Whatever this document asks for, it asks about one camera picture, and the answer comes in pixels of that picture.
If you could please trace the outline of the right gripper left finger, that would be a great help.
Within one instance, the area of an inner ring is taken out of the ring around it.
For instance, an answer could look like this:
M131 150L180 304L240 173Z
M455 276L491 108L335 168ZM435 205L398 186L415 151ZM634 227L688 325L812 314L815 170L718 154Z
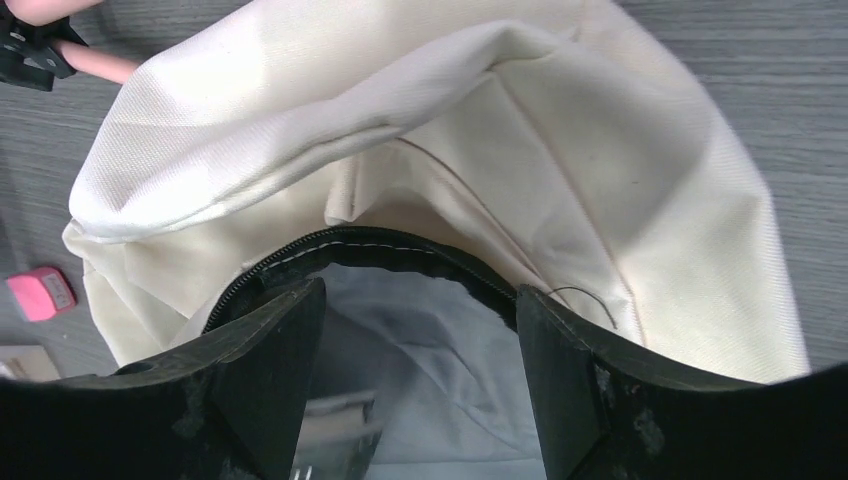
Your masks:
M324 283L112 375L1 383L5 479L286 479Z

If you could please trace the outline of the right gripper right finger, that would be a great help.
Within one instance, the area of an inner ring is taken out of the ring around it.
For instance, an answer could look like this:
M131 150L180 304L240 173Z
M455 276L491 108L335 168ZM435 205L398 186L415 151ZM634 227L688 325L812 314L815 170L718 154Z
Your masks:
M550 479L843 479L847 368L757 384L599 327L540 290L516 322Z

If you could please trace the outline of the beige canvas backpack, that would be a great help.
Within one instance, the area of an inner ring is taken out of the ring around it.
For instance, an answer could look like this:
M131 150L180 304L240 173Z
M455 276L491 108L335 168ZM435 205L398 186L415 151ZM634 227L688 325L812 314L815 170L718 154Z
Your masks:
M119 365L326 227L479 258L674 360L809 372L768 187L612 1L254 1L142 64L63 239Z

